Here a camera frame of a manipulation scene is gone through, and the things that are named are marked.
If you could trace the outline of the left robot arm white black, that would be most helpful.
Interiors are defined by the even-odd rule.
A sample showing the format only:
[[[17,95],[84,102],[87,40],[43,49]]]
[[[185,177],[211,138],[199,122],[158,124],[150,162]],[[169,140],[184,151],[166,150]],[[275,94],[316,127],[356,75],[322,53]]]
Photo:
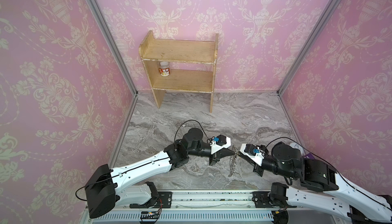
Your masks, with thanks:
[[[141,186],[137,183],[184,166],[190,156],[206,157],[209,165],[215,165],[222,158],[235,155],[230,146],[229,137],[218,135],[204,142],[203,131],[191,128],[182,139],[175,140],[154,156],[121,167],[101,165],[84,186],[89,217],[101,217],[120,205],[154,206],[159,199],[154,183]]]

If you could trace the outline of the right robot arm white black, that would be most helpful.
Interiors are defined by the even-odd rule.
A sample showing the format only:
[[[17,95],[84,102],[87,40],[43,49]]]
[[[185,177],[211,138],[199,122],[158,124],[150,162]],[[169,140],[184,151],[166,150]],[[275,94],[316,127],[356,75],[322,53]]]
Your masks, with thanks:
[[[279,142],[270,153],[265,146],[243,144],[239,156],[262,176],[283,176],[268,194],[275,207],[305,207],[340,217],[353,224],[390,224],[392,198],[372,194],[343,177],[326,162],[302,157],[300,150]]]

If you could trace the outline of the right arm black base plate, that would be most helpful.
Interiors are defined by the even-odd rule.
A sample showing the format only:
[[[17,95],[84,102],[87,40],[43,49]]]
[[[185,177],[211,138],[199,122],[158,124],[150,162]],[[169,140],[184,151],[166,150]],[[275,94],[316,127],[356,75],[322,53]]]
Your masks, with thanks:
[[[256,208],[294,208],[287,203],[288,198],[282,194],[268,191],[252,192],[252,201]]]

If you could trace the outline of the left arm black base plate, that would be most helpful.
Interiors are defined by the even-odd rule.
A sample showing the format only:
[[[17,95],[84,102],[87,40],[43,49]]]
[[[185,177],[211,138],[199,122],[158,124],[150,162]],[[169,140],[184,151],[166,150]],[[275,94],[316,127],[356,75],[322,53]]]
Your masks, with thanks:
[[[158,191],[158,196],[153,196],[149,201],[147,201],[143,205],[139,204],[130,204],[130,209],[136,208],[159,208],[162,207],[163,209],[171,208],[171,200],[173,198],[173,192],[171,191]]]

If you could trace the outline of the silver metal key holder plate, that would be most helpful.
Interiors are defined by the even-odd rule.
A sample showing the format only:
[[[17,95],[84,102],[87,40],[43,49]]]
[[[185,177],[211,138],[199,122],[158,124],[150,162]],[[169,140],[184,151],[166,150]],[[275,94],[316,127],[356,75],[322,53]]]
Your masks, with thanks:
[[[234,151],[234,155],[232,155],[230,157],[230,164],[229,164],[230,170],[229,170],[228,177],[234,176],[235,169],[236,169],[236,160],[237,160],[237,157],[238,157],[238,149],[235,146],[232,146],[231,150]]]

